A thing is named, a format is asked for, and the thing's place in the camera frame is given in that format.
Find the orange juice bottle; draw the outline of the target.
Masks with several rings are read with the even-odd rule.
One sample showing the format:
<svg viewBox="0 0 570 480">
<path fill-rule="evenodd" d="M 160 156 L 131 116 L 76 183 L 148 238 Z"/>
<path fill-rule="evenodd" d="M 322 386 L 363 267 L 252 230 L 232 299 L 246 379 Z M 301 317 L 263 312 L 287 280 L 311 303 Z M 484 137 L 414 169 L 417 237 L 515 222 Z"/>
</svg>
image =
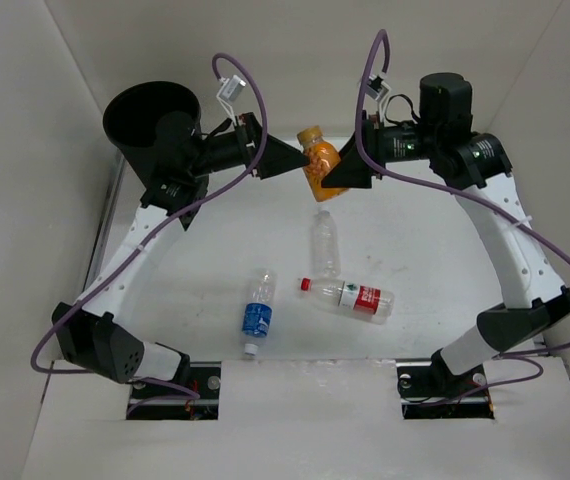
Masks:
<svg viewBox="0 0 570 480">
<path fill-rule="evenodd" d="M 303 168 L 314 199 L 325 202 L 347 192 L 347 188 L 325 188 L 322 180 L 337 166 L 341 159 L 336 148 L 324 139 L 319 126 L 309 127 L 297 134 L 297 140 L 309 164 Z"/>
</svg>

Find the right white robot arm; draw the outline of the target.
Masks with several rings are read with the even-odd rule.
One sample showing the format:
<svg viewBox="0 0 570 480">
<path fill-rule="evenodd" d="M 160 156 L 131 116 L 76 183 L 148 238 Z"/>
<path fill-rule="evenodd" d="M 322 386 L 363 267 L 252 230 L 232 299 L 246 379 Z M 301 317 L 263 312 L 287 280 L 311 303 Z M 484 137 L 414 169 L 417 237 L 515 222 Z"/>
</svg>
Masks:
<svg viewBox="0 0 570 480">
<path fill-rule="evenodd" d="M 568 317 L 570 287 L 525 232 L 530 222 L 501 142 L 472 129 L 471 84 L 457 73 L 433 73 L 421 79 L 419 89 L 419 111 L 408 121 L 385 125 L 380 115 L 363 116 L 322 184 L 369 189 L 387 164 L 426 159 L 473 223 L 502 302 L 479 313 L 475 326 L 436 351 L 427 372 L 416 376 L 423 395 L 444 397 L 460 393 L 483 362 Z"/>
</svg>

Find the clear unlabelled plastic bottle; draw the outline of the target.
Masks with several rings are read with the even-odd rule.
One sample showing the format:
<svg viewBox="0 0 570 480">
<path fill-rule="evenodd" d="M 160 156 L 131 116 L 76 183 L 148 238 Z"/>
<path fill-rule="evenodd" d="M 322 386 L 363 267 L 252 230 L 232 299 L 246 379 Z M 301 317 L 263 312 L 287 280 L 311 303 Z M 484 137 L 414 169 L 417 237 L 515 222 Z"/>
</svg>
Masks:
<svg viewBox="0 0 570 480">
<path fill-rule="evenodd" d="M 311 260 L 319 277 L 337 278 L 341 273 L 337 227 L 327 210 L 319 210 L 311 227 Z"/>
</svg>

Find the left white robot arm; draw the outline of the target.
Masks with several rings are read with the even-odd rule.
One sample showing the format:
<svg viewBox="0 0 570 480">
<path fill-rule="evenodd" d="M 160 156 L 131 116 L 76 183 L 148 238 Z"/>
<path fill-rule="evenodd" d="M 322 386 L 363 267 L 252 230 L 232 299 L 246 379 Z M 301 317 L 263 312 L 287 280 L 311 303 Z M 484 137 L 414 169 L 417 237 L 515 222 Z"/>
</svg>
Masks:
<svg viewBox="0 0 570 480">
<path fill-rule="evenodd" d="M 55 308 L 52 330 L 63 358 L 81 372 L 119 384 L 153 380 L 165 397 L 175 399 L 188 390 L 190 358 L 131 333 L 143 287 L 199 208 L 214 199 L 210 174 L 241 166 L 245 175 L 267 179 L 309 161 L 269 135 L 251 113 L 203 135 L 190 114 L 172 111 L 153 119 L 145 148 L 132 145 L 131 135 L 125 138 L 121 150 L 128 162 L 153 163 L 141 203 L 108 265 L 73 304 Z"/>
</svg>

